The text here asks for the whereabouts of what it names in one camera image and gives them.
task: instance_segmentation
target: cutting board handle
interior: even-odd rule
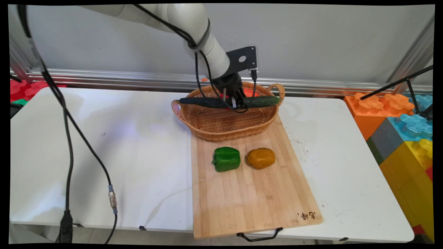
[[[271,89],[274,87],[278,89],[278,93],[279,93],[279,97],[280,97],[280,102],[278,103],[278,105],[280,106],[283,103],[283,99],[284,99],[284,87],[280,84],[272,84],[272,85],[268,86],[268,90],[271,91]]]
[[[244,233],[237,233],[237,236],[238,236],[238,237],[242,237],[242,238],[244,238],[245,240],[247,240],[247,241],[249,241],[249,242],[263,241],[263,240],[272,240],[272,239],[274,239],[275,237],[277,237],[277,234],[278,234],[281,230],[283,230],[283,227],[277,228],[277,229],[276,229],[276,232],[275,232],[274,235],[271,236],[271,237],[264,237],[264,238],[258,238],[258,239],[250,239],[250,238],[246,237],[246,235],[245,235]]]

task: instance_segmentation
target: cable connector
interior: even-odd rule
[[[72,243],[72,216],[66,210],[60,222],[60,243]]]
[[[251,76],[254,82],[257,82],[257,70],[253,69],[249,71],[249,75]]]
[[[112,185],[108,186],[109,188],[109,202],[111,202],[111,208],[114,211],[114,214],[117,214],[117,198],[114,193],[114,189]]]

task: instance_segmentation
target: wicker basket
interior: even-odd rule
[[[270,91],[276,87],[280,94],[278,105],[251,108],[245,113],[236,113],[228,109],[207,108],[199,105],[182,105],[178,100],[171,104],[175,115],[186,124],[191,132],[198,137],[210,141],[222,141],[249,136],[264,131],[274,121],[278,108],[284,99],[284,87],[280,84],[270,85],[268,88],[257,85],[256,96],[274,96]],[[243,82],[243,88],[254,88],[254,84]],[[202,87],[207,97],[217,97],[211,86]],[[187,97],[202,97],[198,89]]]

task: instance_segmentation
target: basket handle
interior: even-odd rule
[[[279,93],[279,97],[280,97],[280,102],[278,103],[278,105],[280,106],[283,103],[283,99],[284,99],[284,87],[280,84],[272,84],[270,86],[268,86],[268,90],[271,91],[272,88],[277,88],[278,89],[278,93]]]
[[[180,111],[180,102],[178,100],[173,100],[171,103],[172,111],[180,119],[185,125],[190,126],[190,124],[186,121],[183,113]]]

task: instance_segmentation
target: wooden cutting board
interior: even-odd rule
[[[323,221],[279,116],[256,135],[219,142],[192,136],[191,143],[195,238]],[[215,171],[214,150],[223,146],[240,151],[239,168]],[[276,162],[262,170],[249,166],[246,155],[257,148],[272,149]]]

